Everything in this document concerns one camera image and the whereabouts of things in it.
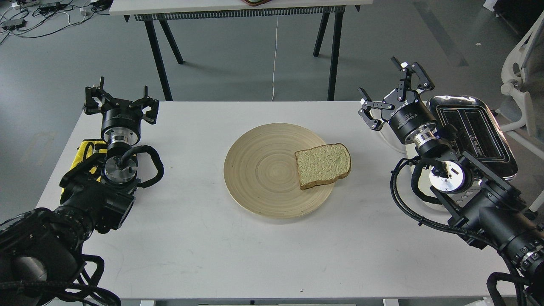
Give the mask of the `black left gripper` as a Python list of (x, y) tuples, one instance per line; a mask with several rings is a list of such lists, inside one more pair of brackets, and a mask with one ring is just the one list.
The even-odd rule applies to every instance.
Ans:
[(148, 124), (157, 124), (159, 101), (148, 95), (148, 86), (144, 86), (144, 95), (131, 102), (126, 99), (111, 101), (111, 95), (104, 90), (105, 77), (101, 76), (98, 85), (85, 87), (83, 112), (86, 115), (102, 113), (101, 135), (111, 128), (128, 128), (136, 135), (141, 132), (141, 120)]

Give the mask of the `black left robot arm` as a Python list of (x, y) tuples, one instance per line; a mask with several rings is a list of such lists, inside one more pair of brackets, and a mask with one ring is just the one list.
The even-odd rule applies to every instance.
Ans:
[(164, 165), (149, 145), (138, 145), (141, 122), (156, 124), (159, 101), (115, 98), (99, 85), (86, 87), (83, 111), (101, 114), (100, 142), (87, 143), (83, 158), (61, 179), (60, 205), (36, 208), (1, 224), (2, 306), (43, 306), (58, 298), (84, 306), (120, 306), (99, 287), (105, 262), (83, 253), (94, 232), (124, 223), (139, 188), (158, 183)]

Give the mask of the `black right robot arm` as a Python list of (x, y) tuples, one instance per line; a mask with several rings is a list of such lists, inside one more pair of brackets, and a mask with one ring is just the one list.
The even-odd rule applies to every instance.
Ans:
[[(420, 95), (434, 89), (418, 62), (391, 58), (400, 72), (398, 85), (374, 101), (362, 88), (359, 115), (372, 130), (388, 125), (416, 155), (401, 159), (392, 170), (389, 189), (397, 207), (418, 225), (455, 234), (468, 246), (492, 247), (507, 266), (494, 272), (486, 286), (495, 306), (505, 305), (497, 283), (513, 283), (517, 303), (543, 304), (543, 226), (527, 207), (521, 192), (510, 184), (517, 163), (491, 110), (472, 96)], [(447, 224), (432, 221), (401, 198), (397, 178), (410, 166), (411, 189), (428, 204), (450, 214)]]

